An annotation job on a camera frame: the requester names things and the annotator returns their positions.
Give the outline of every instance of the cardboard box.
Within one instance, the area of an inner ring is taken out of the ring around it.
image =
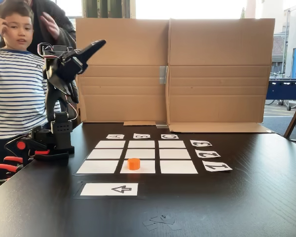
[[[81,18],[76,27],[78,48],[107,41],[77,80],[81,121],[142,125],[165,121],[160,74],[167,66],[169,21]]]
[[[77,47],[107,44],[78,78],[82,122],[175,132],[267,132],[274,19],[77,19]],[[168,66],[166,85],[160,67]]]
[[[167,122],[175,132],[265,132],[274,19],[170,20]]]

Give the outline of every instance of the pavement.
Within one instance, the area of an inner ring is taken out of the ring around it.
[[[285,105],[277,105],[276,102],[265,105],[262,125],[283,136],[295,111],[296,109],[287,111]],[[290,138],[296,139],[296,128],[294,128]]]

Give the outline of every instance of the adult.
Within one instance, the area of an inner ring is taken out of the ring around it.
[[[75,30],[65,12],[51,0],[24,0],[34,13],[34,35],[28,51],[37,55],[37,45],[66,45],[76,48]]]

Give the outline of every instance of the cable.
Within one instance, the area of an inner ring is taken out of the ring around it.
[[[78,117],[78,112],[77,110],[75,110],[75,108],[70,104],[70,102],[68,101],[68,104],[71,106],[71,108],[75,111],[75,118],[69,120],[69,121],[73,121]]]
[[[51,44],[49,44],[49,43],[39,43],[39,44],[37,45],[37,53],[38,53],[38,55],[39,55],[40,57],[42,57],[42,58],[59,58],[59,57],[57,57],[57,56],[55,56],[55,55],[42,55],[42,54],[40,53],[40,47],[41,47],[42,45],[47,45],[48,47],[51,48],[52,51],[54,51],[54,48],[53,48],[53,46],[52,46]]]

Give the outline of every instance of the orange block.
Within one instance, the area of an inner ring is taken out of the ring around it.
[[[131,158],[127,161],[127,167],[129,170],[137,170],[140,168],[140,159]]]

